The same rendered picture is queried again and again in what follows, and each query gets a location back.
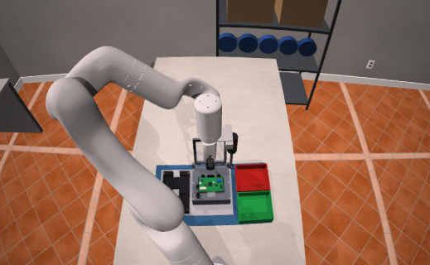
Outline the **red bin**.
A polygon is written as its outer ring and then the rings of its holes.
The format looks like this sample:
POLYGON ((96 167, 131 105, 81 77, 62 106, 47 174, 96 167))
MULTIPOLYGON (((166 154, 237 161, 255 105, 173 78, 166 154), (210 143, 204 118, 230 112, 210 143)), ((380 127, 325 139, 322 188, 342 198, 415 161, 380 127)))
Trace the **red bin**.
POLYGON ((235 165, 235 180, 237 192, 270 190, 267 163, 235 165))

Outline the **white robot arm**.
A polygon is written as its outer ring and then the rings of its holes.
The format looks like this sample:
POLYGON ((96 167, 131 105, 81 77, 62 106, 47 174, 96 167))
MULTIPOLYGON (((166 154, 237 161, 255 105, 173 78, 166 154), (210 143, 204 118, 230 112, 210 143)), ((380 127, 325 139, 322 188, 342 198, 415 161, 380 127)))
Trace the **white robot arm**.
POLYGON ((201 79, 170 79, 118 48, 102 46, 51 85, 46 110, 128 202, 132 216, 171 265, 223 265, 211 261, 183 221, 185 209, 179 196, 139 163, 105 122, 93 97, 108 83, 164 109, 175 108, 183 94, 196 99, 198 138, 225 142, 225 149, 233 149, 232 124, 222 127, 219 92, 201 79))

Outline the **green open bin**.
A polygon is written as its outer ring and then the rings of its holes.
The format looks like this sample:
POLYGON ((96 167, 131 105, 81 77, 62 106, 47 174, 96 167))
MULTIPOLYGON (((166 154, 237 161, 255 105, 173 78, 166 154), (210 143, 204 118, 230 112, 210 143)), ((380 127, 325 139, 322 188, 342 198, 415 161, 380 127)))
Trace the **green open bin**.
POLYGON ((270 190, 237 192, 237 195, 239 224, 273 222, 273 203, 270 190))

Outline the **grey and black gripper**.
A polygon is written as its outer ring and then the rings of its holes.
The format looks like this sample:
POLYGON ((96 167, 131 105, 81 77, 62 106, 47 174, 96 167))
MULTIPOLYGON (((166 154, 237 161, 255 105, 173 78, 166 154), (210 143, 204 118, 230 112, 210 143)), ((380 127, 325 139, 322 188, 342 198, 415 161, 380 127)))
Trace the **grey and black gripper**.
POLYGON ((206 170, 208 170, 209 168, 209 171, 212 171, 215 169, 215 163, 213 159, 216 158, 217 142, 208 143, 208 142, 201 141, 201 145, 202 145, 202 158, 203 158, 203 161, 206 161, 206 170), (213 163, 212 163, 212 160, 213 160, 213 163))

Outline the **green circuit board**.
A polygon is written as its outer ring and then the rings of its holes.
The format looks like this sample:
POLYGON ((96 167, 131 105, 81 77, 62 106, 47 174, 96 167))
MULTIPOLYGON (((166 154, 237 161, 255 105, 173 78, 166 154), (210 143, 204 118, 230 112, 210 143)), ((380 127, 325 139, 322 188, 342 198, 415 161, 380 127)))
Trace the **green circuit board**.
POLYGON ((199 191, 223 191, 223 177, 199 178, 199 191))

